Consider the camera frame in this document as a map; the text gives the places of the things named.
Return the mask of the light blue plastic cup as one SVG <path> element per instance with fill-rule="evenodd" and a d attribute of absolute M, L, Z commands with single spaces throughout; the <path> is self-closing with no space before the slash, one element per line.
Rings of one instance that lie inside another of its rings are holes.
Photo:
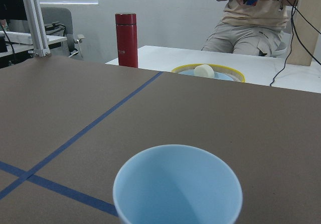
<path fill-rule="evenodd" d="M 243 194 L 235 173 L 214 154 L 161 145 L 126 161 L 113 201 L 121 223 L 235 223 Z"/>

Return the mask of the white round object in bowl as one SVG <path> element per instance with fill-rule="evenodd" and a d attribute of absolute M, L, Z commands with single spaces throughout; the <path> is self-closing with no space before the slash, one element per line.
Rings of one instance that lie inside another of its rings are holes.
<path fill-rule="evenodd" d="M 205 78 L 214 78 L 215 72 L 211 66 L 207 64 L 202 64 L 195 67 L 194 75 Z"/>

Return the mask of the yellow rimmed bowl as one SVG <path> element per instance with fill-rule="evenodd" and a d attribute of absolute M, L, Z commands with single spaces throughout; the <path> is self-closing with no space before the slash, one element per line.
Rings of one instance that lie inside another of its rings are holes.
<path fill-rule="evenodd" d="M 196 63 L 196 64 L 187 64 L 176 67 L 172 70 L 172 73 L 178 73 L 182 75 L 194 76 L 194 69 L 198 65 L 205 63 Z M 211 66 L 215 72 L 215 76 L 212 79 L 219 80 L 230 80 L 236 82 L 245 82 L 245 76 L 240 71 L 233 69 L 231 67 L 216 65 L 216 64 L 207 64 Z"/>

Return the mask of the red thermos bottle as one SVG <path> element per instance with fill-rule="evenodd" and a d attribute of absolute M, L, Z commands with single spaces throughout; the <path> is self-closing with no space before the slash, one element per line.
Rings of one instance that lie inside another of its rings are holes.
<path fill-rule="evenodd" d="M 138 67 L 136 14 L 115 14 L 118 64 Z"/>

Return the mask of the brown paper table cover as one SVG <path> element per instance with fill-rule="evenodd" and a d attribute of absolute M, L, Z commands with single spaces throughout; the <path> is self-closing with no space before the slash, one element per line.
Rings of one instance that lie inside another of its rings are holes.
<path fill-rule="evenodd" d="M 118 223 L 120 167 L 158 145 L 213 153 L 238 223 L 320 223 L 320 95 L 65 57 L 1 69 L 1 223 Z"/>

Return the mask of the seated person in beige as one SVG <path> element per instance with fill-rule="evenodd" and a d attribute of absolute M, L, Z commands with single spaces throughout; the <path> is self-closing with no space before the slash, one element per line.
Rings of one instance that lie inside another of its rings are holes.
<path fill-rule="evenodd" d="M 227 4 L 202 50 L 269 57 L 280 45 L 289 21 L 286 6 L 298 0 L 216 1 Z"/>

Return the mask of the grey office chair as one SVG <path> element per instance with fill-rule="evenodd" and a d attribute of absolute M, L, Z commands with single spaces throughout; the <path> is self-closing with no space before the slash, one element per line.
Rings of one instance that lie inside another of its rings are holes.
<path fill-rule="evenodd" d="M 74 34 L 70 10 L 60 7 L 42 7 L 41 11 L 46 35 L 66 38 L 65 41 L 49 45 L 51 54 L 82 60 L 81 43 L 85 36 Z"/>

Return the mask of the wooden board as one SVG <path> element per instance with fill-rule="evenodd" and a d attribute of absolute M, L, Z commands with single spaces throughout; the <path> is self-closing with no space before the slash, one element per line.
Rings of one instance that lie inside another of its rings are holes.
<path fill-rule="evenodd" d="M 310 66 L 312 61 L 320 64 L 320 58 L 314 55 L 320 36 L 320 0 L 298 0 L 293 23 L 286 62 L 302 66 Z"/>

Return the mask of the aluminium frame post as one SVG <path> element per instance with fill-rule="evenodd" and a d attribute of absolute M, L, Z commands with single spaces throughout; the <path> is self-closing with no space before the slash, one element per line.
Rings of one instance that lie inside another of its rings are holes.
<path fill-rule="evenodd" d="M 34 55 L 46 57 L 51 54 L 43 22 L 39 0 L 23 0 L 27 21 L 33 41 Z"/>

